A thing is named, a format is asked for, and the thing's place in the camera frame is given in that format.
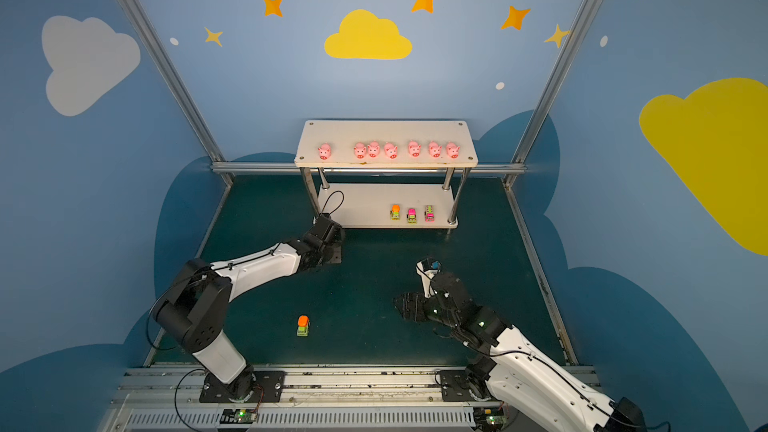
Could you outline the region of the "orange green toy truck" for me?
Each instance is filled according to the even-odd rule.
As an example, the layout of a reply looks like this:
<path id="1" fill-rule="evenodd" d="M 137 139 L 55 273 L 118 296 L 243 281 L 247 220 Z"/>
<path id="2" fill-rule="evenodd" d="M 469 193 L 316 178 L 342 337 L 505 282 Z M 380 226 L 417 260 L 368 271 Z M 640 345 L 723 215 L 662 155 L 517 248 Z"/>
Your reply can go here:
<path id="1" fill-rule="evenodd" d="M 310 320 L 306 315 L 302 315 L 297 321 L 296 335 L 298 337 L 307 337 L 309 335 Z"/>
<path id="2" fill-rule="evenodd" d="M 399 220 L 401 218 L 401 207 L 398 204 L 393 204 L 390 210 L 390 218 L 392 220 Z"/>

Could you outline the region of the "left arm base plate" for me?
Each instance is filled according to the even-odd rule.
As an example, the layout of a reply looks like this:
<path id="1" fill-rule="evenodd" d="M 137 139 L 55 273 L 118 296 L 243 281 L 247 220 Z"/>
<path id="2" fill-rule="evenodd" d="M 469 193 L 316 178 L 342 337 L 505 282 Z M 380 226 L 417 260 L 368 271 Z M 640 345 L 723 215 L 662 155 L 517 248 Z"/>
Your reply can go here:
<path id="1" fill-rule="evenodd" d="M 201 403 L 277 403 L 281 399 L 285 372 L 253 370 L 246 367 L 230 383 L 224 383 L 213 373 L 206 374 L 199 397 Z"/>

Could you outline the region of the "pink pig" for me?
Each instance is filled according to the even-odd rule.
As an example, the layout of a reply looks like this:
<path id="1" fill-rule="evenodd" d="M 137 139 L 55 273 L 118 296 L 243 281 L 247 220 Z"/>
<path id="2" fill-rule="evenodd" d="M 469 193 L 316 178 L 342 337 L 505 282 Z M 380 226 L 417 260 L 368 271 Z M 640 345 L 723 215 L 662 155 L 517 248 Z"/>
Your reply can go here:
<path id="1" fill-rule="evenodd" d="M 367 146 L 367 153 L 370 158 L 377 158 L 380 154 L 381 147 L 376 141 L 370 142 Z"/>
<path id="2" fill-rule="evenodd" d="M 368 147 L 365 143 L 358 142 L 355 144 L 353 152 L 357 160 L 363 160 L 368 156 Z"/>
<path id="3" fill-rule="evenodd" d="M 394 160 L 398 156 L 398 147 L 391 142 L 387 142 L 384 147 L 384 152 L 387 158 Z"/>
<path id="4" fill-rule="evenodd" d="M 332 157 L 332 147 L 329 143 L 323 143 L 317 148 L 317 154 L 320 160 L 327 161 Z"/>
<path id="5" fill-rule="evenodd" d="M 407 145 L 408 154 L 412 158 L 418 158 L 421 156 L 422 145 L 417 141 L 410 141 Z"/>
<path id="6" fill-rule="evenodd" d="M 449 142 L 445 146 L 445 151 L 448 158 L 457 159 L 460 155 L 461 148 L 457 144 Z"/>
<path id="7" fill-rule="evenodd" d="M 429 153 L 429 156 L 432 157 L 432 158 L 435 158 L 435 159 L 441 158 L 442 157 L 442 145 L 439 144 L 438 142 L 431 141 L 428 144 L 428 153 Z"/>

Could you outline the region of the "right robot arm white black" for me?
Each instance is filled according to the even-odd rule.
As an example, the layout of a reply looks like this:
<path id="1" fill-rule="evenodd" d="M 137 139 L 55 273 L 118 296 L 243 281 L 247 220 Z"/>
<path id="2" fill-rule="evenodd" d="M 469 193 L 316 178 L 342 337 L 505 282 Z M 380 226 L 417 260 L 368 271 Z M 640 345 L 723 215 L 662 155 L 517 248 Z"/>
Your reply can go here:
<path id="1" fill-rule="evenodd" d="M 412 322 L 435 322 L 479 354 L 468 367 L 473 387 L 504 402 L 547 431 L 648 431 L 641 409 L 624 397 L 613 400 L 540 351 L 520 329 L 477 304 L 455 274 L 426 259 L 416 265 L 420 292 L 394 299 Z"/>

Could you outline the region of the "pink green toy car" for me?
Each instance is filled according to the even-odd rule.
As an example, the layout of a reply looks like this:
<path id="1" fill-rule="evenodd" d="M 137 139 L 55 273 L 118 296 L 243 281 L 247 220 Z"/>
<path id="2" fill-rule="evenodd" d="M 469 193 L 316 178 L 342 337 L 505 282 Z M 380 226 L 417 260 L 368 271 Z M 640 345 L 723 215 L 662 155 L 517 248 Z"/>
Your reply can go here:
<path id="1" fill-rule="evenodd" d="M 416 215 L 416 211 L 415 211 L 414 208 L 410 208 L 407 211 L 406 220 L 407 220 L 407 222 L 409 224 L 416 224 L 417 223 L 417 215 Z"/>

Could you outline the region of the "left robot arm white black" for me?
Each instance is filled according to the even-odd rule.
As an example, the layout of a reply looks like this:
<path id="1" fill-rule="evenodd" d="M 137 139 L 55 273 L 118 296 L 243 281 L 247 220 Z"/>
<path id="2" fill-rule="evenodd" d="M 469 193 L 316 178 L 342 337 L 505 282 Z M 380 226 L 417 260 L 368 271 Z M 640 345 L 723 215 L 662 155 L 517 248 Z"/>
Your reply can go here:
<path id="1" fill-rule="evenodd" d="M 268 282 L 338 263 L 343 227 L 322 213 L 301 237 L 250 255 L 187 261 L 149 317 L 206 371 L 202 403 L 277 402 L 284 375 L 260 381 L 223 330 L 230 303 Z"/>

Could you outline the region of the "pink green toy truck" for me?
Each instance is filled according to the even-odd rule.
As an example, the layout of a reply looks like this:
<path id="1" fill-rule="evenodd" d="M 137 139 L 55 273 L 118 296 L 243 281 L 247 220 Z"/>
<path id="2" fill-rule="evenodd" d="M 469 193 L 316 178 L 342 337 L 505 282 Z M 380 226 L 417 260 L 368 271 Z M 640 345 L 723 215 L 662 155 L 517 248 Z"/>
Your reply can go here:
<path id="1" fill-rule="evenodd" d="M 425 206 L 424 210 L 424 220 L 426 222 L 434 222 L 435 221 L 435 214 L 434 214 L 434 208 L 432 205 L 428 204 Z"/>

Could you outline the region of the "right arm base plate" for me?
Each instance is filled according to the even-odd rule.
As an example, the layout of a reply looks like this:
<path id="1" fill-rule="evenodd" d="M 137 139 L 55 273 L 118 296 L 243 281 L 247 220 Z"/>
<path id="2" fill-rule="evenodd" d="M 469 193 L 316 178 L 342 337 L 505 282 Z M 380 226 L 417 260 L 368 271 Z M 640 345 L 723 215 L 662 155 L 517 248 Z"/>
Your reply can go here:
<path id="1" fill-rule="evenodd" d="M 507 402 L 521 397 L 522 385 L 499 370 L 441 369 L 435 374 L 444 402 Z"/>

